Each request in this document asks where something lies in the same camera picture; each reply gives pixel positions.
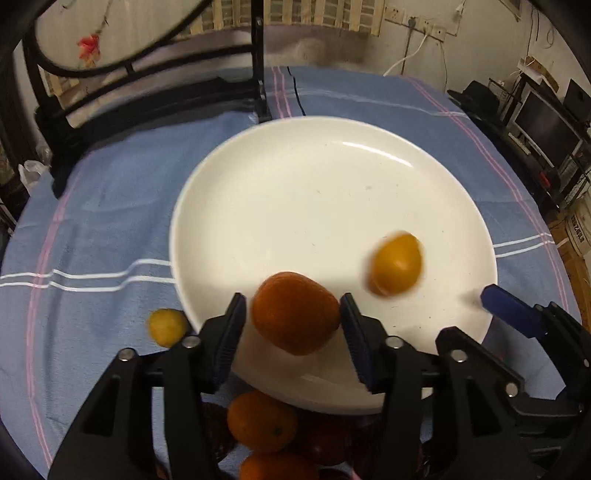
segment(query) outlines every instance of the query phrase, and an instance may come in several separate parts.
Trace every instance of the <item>blue tablecloth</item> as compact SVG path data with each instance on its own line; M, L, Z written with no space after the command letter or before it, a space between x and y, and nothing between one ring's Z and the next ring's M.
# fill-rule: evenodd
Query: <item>blue tablecloth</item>
M492 144L441 93L407 77L312 68L267 72L274 118L352 118L390 130L439 160L476 202L491 233L499 285L523 301L554 300L579 317L566 272L532 198ZM181 308L168 261L177 195L195 166L224 140L255 124L252 114L136 132L89 153L64 196L45 176L33 191L0 276L0 415L17 445L46 476L80 405L124 346L157 347L145 319ZM485 346L521 373L532 395L563 383L535 340L493 320ZM215 401L246 388L232 377ZM154 438L165 451L162 399ZM236 473L243 448L222 466Z

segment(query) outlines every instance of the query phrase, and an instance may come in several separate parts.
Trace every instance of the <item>electronic equipment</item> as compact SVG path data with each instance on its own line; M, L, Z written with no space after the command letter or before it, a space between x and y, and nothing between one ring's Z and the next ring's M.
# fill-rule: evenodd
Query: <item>electronic equipment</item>
M591 120L591 96L572 79L563 105L582 124Z
M579 136L547 102L530 92L515 124L555 168L560 168L579 144Z

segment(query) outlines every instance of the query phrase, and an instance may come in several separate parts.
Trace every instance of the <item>wall outlet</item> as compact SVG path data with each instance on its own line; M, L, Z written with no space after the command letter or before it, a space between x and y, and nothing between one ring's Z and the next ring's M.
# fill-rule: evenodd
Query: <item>wall outlet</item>
M412 28L411 26L411 20L414 19L414 29L418 30L418 17L415 17L414 15L409 15L407 17L404 18L404 23L402 23L403 25L406 25L407 27Z
M427 35L431 34L431 30L433 29L433 20L430 18L419 17L417 30L419 32L426 33Z
M438 39L439 41L445 41L446 34L447 29L441 25L434 25L433 29L431 30L431 36Z
M405 11L403 8L391 7L390 5L387 5L384 12L384 18L390 22L402 25L404 22L404 14Z

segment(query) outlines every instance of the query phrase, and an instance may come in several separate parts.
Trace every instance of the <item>screw head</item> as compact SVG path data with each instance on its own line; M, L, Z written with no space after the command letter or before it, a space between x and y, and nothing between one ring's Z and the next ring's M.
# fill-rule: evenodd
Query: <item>screw head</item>
M398 350L399 348L402 348L404 346L404 340L396 336L388 337L386 338L386 345L388 345L390 348Z
M197 335L189 335L188 337L183 338L182 343L185 348L195 348L201 343L201 339Z
M468 356L464 350L452 350L450 356L459 364L468 360Z
M519 393L519 387L517 385L515 385L513 382L509 382L505 386L505 393L510 398L516 397L517 394Z
M126 362L127 360L131 360L133 357L135 357L135 350L132 348L123 348L119 350L117 357L122 362Z

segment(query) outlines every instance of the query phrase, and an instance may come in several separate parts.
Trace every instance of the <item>small yellow fruit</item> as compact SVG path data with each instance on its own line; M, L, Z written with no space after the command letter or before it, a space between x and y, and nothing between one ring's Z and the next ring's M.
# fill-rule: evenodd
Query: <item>small yellow fruit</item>
M370 289L382 296L403 293L417 283L422 270L420 243L410 233L403 233L387 240L374 254Z
M148 331L152 340L166 348L183 338L188 328L187 318L180 310L159 309L148 318Z

